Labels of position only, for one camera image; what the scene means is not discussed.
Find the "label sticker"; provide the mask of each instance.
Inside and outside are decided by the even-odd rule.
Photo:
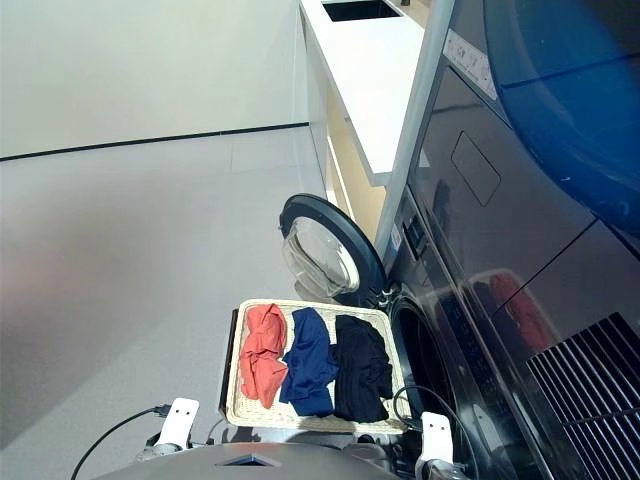
[[[449,29],[442,54],[458,67],[469,80],[475,83],[480,90],[489,95],[491,100],[498,98],[493,78],[491,78],[489,58],[484,53]]]
[[[393,249],[396,252],[400,249],[401,243],[402,243],[402,237],[400,236],[398,227],[396,227],[396,224],[394,223],[393,228],[391,229],[391,245],[393,245]]]

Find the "white wall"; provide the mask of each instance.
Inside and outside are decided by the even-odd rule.
[[[297,0],[1,2],[1,156],[307,121]]]

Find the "folded clothing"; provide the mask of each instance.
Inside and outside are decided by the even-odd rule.
[[[277,358],[287,343],[287,325],[280,309],[274,305],[257,305],[247,310],[249,335],[240,351],[242,393],[252,400],[260,399],[271,408],[287,366]]]
[[[359,423],[389,418],[380,397],[393,396],[391,365],[380,333],[351,315],[336,316],[337,344],[331,354],[338,364],[335,415]]]
[[[283,357],[289,371],[280,390],[280,401],[291,402],[300,416],[325,417],[333,413],[327,385],[338,370],[329,354],[329,332],[313,308],[293,312],[294,339]]]

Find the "wicker basket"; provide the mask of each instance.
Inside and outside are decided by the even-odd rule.
[[[296,415],[293,407],[288,403],[280,403],[278,398],[280,390],[276,393],[275,400],[271,408],[264,408],[259,400],[249,400],[240,391],[242,378],[238,369],[238,358],[240,350],[244,344],[249,329],[246,323],[246,313],[251,307],[261,304],[275,303],[284,314],[287,323],[287,345],[285,352],[289,351],[293,343],[293,316],[292,312],[305,307],[313,307],[323,318],[329,331],[331,343],[336,342],[336,315],[348,314],[369,322],[382,335],[385,349],[393,367],[392,386],[393,391],[404,386],[398,353],[396,352],[393,337],[391,335],[391,324],[386,314],[379,310],[369,310],[364,308],[344,307],[342,305],[329,305],[324,303],[310,303],[291,300],[271,300],[254,299],[247,300],[238,310],[238,322],[233,336],[233,353],[229,369],[229,387],[226,399],[227,420],[238,426],[251,427],[279,427],[301,430],[312,430],[318,432],[359,432],[377,434],[399,434],[406,430],[404,424],[398,420],[393,412],[392,401],[383,399],[383,404],[389,412],[389,418],[375,423],[356,423],[337,418],[333,415],[328,417],[300,417]],[[328,385],[331,400],[334,401],[334,383]],[[401,415],[410,414],[406,402],[398,403],[398,410]]]

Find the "dryer door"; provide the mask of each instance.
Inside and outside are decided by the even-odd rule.
[[[387,276],[366,235],[334,205],[315,195],[289,198],[280,214],[282,252],[296,280],[313,296],[374,308]]]
[[[640,2],[485,0],[496,90],[538,165],[640,238]]]

